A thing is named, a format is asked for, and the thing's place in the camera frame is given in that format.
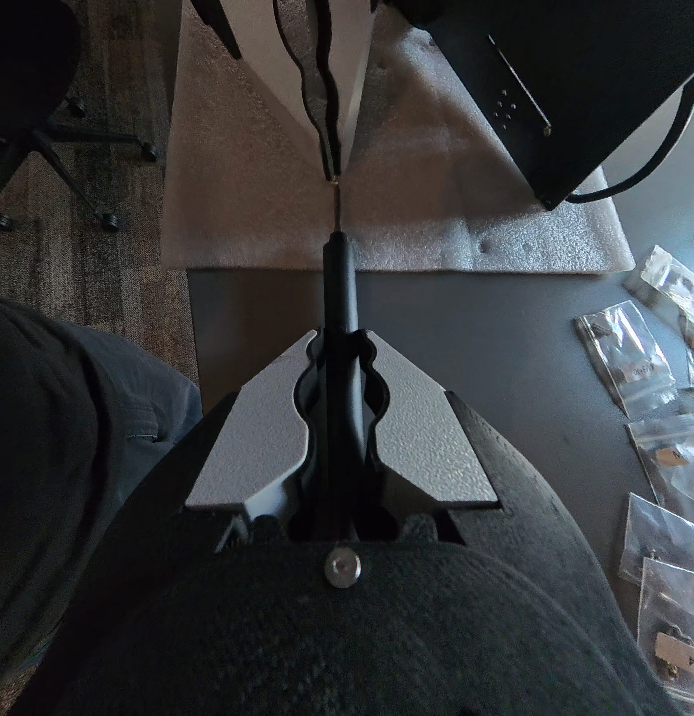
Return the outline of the black screwdriver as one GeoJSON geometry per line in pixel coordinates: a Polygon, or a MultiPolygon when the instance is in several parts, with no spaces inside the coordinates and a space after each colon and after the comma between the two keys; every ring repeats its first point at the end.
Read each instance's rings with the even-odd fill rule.
{"type": "Polygon", "coordinates": [[[353,247],[341,225],[341,189],[331,180],[334,229],[323,247],[324,372],[331,534],[351,541],[363,468],[359,317],[353,247]]]}

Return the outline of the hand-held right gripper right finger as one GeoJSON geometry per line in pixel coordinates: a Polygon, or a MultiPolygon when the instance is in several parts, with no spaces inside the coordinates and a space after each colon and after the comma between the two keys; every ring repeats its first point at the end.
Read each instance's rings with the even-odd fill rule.
{"type": "Polygon", "coordinates": [[[395,521],[499,499],[445,389],[370,330],[360,332],[367,489],[395,521]]]}

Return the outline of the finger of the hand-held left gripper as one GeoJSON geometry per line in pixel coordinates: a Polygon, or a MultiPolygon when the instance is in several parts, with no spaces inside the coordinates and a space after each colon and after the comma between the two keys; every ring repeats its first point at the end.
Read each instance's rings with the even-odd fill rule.
{"type": "Polygon", "coordinates": [[[316,1],[316,64],[325,87],[332,178],[347,168],[359,117],[375,21],[375,1],[316,1]]]}
{"type": "Polygon", "coordinates": [[[244,72],[303,158],[332,180],[323,134],[307,101],[306,71],[276,1],[221,1],[244,72]]]}

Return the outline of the black office chair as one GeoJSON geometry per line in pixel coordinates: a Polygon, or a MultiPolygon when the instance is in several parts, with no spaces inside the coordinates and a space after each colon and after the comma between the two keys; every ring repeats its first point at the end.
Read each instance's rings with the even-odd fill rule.
{"type": "Polygon", "coordinates": [[[0,194],[32,152],[39,153],[81,199],[105,232],[120,230],[76,183],[53,149],[55,143],[134,145],[154,163],[158,148],[136,135],[58,124],[64,104],[76,117],[83,103],[68,95],[81,59],[81,28],[63,1],[0,1],[0,194]]]}

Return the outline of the dark grey desk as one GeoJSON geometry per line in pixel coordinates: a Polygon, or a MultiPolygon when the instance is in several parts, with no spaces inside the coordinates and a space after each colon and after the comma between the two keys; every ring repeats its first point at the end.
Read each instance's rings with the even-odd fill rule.
{"type": "MultiPolygon", "coordinates": [[[[652,497],[629,420],[574,319],[629,299],[620,274],[359,273],[360,326],[455,392],[549,482],[578,522],[633,633],[639,587],[619,575],[629,493],[652,497]]],[[[322,318],[318,273],[188,271],[208,412],[322,318]]]]}

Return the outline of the grey foam sheet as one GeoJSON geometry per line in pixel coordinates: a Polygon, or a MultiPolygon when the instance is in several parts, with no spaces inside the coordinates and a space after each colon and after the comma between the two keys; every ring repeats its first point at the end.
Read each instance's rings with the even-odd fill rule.
{"type": "MultiPolygon", "coordinates": [[[[601,274],[635,266],[610,199],[544,210],[427,32],[379,6],[339,179],[361,271],[601,274]]],[[[333,191],[183,1],[163,197],[173,269],[321,270],[333,191]]]]}

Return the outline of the person's grey trousers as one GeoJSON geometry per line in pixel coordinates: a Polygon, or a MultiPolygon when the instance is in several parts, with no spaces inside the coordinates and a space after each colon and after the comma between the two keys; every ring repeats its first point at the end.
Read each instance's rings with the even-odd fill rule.
{"type": "Polygon", "coordinates": [[[199,388],[181,372],[122,336],[63,325],[112,381],[128,438],[176,445],[202,419],[199,388]]]}

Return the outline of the black metal base plate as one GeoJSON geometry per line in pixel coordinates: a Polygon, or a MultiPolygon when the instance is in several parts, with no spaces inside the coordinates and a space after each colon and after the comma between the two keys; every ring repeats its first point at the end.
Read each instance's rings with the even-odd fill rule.
{"type": "Polygon", "coordinates": [[[427,31],[546,210],[652,174],[694,112],[694,1],[393,1],[427,31]],[[679,88],[672,125],[626,180],[575,193],[679,88]]]}

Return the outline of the group of small screw bags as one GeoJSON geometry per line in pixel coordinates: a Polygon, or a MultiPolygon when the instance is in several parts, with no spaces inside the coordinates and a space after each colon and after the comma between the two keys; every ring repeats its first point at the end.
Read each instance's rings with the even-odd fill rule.
{"type": "Polygon", "coordinates": [[[628,418],[653,497],[630,494],[619,575],[639,587],[637,642],[665,691],[694,711],[694,410],[630,300],[575,319],[596,374],[628,418]]]}

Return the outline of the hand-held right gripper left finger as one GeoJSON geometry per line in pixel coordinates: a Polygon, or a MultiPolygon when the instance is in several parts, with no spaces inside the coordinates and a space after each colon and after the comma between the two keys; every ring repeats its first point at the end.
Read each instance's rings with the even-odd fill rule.
{"type": "Polygon", "coordinates": [[[290,520],[313,460],[306,402],[318,387],[321,334],[310,330],[245,383],[185,500],[193,511],[290,520]]]}

